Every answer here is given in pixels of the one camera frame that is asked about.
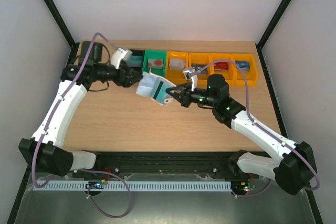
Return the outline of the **teal black-stripe credit card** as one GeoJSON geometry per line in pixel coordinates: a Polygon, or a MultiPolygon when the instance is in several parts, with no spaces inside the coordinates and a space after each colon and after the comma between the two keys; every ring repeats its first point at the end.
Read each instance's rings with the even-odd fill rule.
{"type": "Polygon", "coordinates": [[[161,105],[166,105],[167,101],[171,98],[171,96],[169,96],[165,90],[166,88],[170,87],[174,87],[174,85],[163,80],[156,80],[154,83],[151,98],[161,105]]]}

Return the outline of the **blue cards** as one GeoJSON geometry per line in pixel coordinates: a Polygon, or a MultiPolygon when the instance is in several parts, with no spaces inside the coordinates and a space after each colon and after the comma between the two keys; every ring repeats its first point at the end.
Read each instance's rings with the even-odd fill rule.
{"type": "Polygon", "coordinates": [[[154,83],[156,80],[159,80],[159,77],[154,74],[148,73],[148,72],[144,72],[142,75],[143,75],[143,78],[138,84],[138,87],[136,89],[136,94],[143,96],[143,97],[151,98],[151,94],[154,88],[154,83]]]}

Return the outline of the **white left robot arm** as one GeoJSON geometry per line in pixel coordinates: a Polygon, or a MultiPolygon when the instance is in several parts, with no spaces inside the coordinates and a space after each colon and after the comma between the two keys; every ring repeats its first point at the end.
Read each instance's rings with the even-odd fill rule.
{"type": "Polygon", "coordinates": [[[43,122],[31,138],[23,138],[19,150],[33,171],[65,176],[73,170],[91,169],[97,156],[93,152],[70,152],[63,148],[65,136],[78,105],[91,85],[112,81],[128,88],[142,79],[142,74],[127,65],[132,51],[117,48],[109,62],[92,53],[94,43],[87,42],[86,55],[75,58],[63,69],[56,97],[43,122]]]}

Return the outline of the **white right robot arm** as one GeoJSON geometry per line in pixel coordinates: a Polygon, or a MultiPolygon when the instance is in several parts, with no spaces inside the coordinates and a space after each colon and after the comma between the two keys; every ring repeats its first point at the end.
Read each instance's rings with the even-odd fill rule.
{"type": "Polygon", "coordinates": [[[317,167],[312,147],[306,143],[296,143],[257,120],[244,106],[229,95],[229,85],[219,74],[207,78],[206,89],[194,88],[192,83],[184,83],[166,89],[167,94],[181,106],[191,103],[212,109],[215,119],[228,128],[248,137],[261,147],[267,157],[240,151],[232,157],[229,172],[239,178],[252,173],[275,181],[290,195],[296,195],[317,175],[317,167]]]}

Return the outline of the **beige leather card holder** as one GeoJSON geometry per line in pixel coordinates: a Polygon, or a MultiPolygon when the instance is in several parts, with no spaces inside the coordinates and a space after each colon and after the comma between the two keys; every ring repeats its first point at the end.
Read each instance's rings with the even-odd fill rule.
{"type": "Polygon", "coordinates": [[[173,97],[166,93],[166,89],[175,87],[175,84],[151,71],[144,72],[142,76],[136,89],[136,94],[150,98],[160,105],[168,105],[173,101],[173,97]]]}

